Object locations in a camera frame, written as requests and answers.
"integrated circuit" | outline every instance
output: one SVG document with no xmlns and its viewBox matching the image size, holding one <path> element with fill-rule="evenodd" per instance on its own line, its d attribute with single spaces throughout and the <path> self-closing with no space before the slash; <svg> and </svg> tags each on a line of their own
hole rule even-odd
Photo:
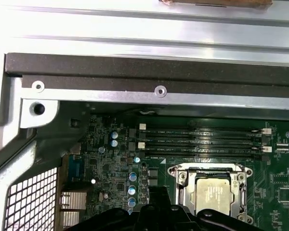
<svg viewBox="0 0 289 231">
<path fill-rule="evenodd" d="M 241 221 L 253 219 L 247 214 L 247 178 L 252 169 L 236 164 L 182 163 L 168 168 L 168 173 L 175 177 L 176 204 L 186 206 L 192 214 L 210 208 Z"/>
<path fill-rule="evenodd" d="M 278 200 L 280 202 L 289 202 L 289 188 L 279 188 Z"/>
</svg>

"microchip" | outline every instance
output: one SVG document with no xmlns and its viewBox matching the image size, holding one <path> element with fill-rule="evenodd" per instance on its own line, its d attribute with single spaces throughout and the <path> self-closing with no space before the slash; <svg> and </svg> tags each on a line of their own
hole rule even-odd
<svg viewBox="0 0 289 231">
<path fill-rule="evenodd" d="M 130 138 L 135 138 L 136 137 L 136 129 L 130 128 L 129 137 Z"/>
<path fill-rule="evenodd" d="M 126 129 L 121 129 L 120 130 L 120 135 L 125 135 L 126 134 Z"/>
<path fill-rule="evenodd" d="M 158 177 L 158 169 L 157 168 L 149 168 L 148 177 L 150 177 L 150 178 Z"/>
<path fill-rule="evenodd" d="M 145 152 L 140 151 L 137 155 L 140 159 L 145 158 Z"/>
<path fill-rule="evenodd" d="M 255 192 L 255 197 L 261 197 L 261 193 L 260 192 Z"/>
<path fill-rule="evenodd" d="M 144 140 L 145 139 L 145 133 L 139 133 L 139 138 L 141 140 Z"/>
<path fill-rule="evenodd" d="M 109 164 L 103 165 L 103 171 L 108 171 L 109 170 Z"/>
<path fill-rule="evenodd" d="M 262 145 L 267 145 L 269 143 L 270 139 L 266 135 L 261 136 L 261 143 Z"/>
<path fill-rule="evenodd" d="M 148 203 L 148 199 L 147 198 L 141 198 L 141 203 L 142 204 L 147 204 Z"/>
<path fill-rule="evenodd" d="M 128 158 L 126 159 L 126 162 L 127 162 L 128 164 L 132 164 L 132 163 L 133 163 L 133 158 L 128 157 Z"/>
<path fill-rule="evenodd" d="M 270 161 L 270 157 L 267 156 L 267 155 L 262 155 L 261 156 L 261 161 L 268 162 L 268 161 Z"/>
<path fill-rule="evenodd" d="M 117 184 L 117 189 L 122 191 L 124 189 L 124 184 L 118 183 Z"/>
<path fill-rule="evenodd" d="M 146 188 L 141 188 L 140 192 L 141 193 L 147 193 L 147 189 Z"/>
<path fill-rule="evenodd" d="M 97 160 L 96 159 L 90 159 L 89 163 L 90 163 L 90 165 L 96 165 L 97 164 Z"/>
<path fill-rule="evenodd" d="M 158 180 L 157 179 L 148 179 L 148 185 L 149 186 L 157 186 Z"/>
<path fill-rule="evenodd" d="M 280 188 L 278 198 L 280 202 L 289 202 L 289 188 Z"/>
<path fill-rule="evenodd" d="M 129 142 L 129 151 L 135 151 L 136 150 L 136 143 L 135 142 Z"/>
<path fill-rule="evenodd" d="M 196 214 L 206 208 L 229 215 L 230 182 L 228 179 L 198 179 L 196 184 Z"/>
</svg>

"screw hole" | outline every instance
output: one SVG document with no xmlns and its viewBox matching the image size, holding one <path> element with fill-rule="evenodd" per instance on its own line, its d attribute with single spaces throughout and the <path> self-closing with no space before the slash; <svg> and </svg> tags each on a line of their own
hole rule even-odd
<svg viewBox="0 0 289 231">
<path fill-rule="evenodd" d="M 45 107 L 44 107 L 43 104 L 37 103 L 37 104 L 34 105 L 33 111 L 34 111 L 34 113 L 35 113 L 36 115 L 39 116 L 39 115 L 44 114 L 44 112 L 45 112 Z"/>
</svg>

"screw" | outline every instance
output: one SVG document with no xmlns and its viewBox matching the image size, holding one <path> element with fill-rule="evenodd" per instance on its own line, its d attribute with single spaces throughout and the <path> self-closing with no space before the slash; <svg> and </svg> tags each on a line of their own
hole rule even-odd
<svg viewBox="0 0 289 231">
<path fill-rule="evenodd" d="M 238 178 L 239 178 L 239 180 L 243 180 L 243 179 L 244 179 L 244 176 L 243 176 L 242 174 L 239 174 L 239 175 L 238 175 Z"/>
<path fill-rule="evenodd" d="M 179 179 L 184 180 L 186 178 L 186 174 L 184 172 L 180 173 Z"/>
<path fill-rule="evenodd" d="M 157 97 L 162 98 L 167 95 L 167 89 L 164 86 L 160 85 L 155 88 L 154 93 Z"/>
<path fill-rule="evenodd" d="M 212 217 L 213 216 L 213 214 L 208 210 L 203 211 L 203 215 L 206 217 Z"/>
</svg>

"electrolytic capacitor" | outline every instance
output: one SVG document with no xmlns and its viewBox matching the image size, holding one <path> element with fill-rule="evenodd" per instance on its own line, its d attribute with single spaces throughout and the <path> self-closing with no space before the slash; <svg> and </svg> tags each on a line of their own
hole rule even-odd
<svg viewBox="0 0 289 231">
<path fill-rule="evenodd" d="M 135 172 L 131 172 L 130 175 L 129 175 L 129 179 L 130 181 L 136 181 L 137 180 L 137 175 Z"/>
<path fill-rule="evenodd" d="M 134 185 L 131 185 L 127 191 L 129 195 L 134 195 L 136 193 L 136 187 Z"/>
<path fill-rule="evenodd" d="M 127 205 L 130 207 L 130 208 L 133 208 L 136 206 L 136 200 L 135 198 L 131 197 L 128 201 L 127 201 Z"/>
<path fill-rule="evenodd" d="M 134 162 L 135 162 L 135 163 L 139 163 L 139 162 L 140 162 L 140 158 L 139 158 L 139 157 L 135 157 L 135 158 L 134 158 Z"/>
<path fill-rule="evenodd" d="M 99 152 L 100 154 L 103 154 L 103 153 L 105 152 L 105 147 L 99 147 L 99 148 L 98 148 L 98 152 Z"/>
<path fill-rule="evenodd" d="M 118 141 L 112 140 L 112 141 L 110 142 L 110 145 L 111 145 L 111 147 L 117 147 Z"/>
<path fill-rule="evenodd" d="M 119 134 L 116 132 L 116 131 L 113 131 L 111 134 L 110 134 L 110 137 L 113 138 L 113 139 L 116 139 L 118 138 Z"/>
</svg>

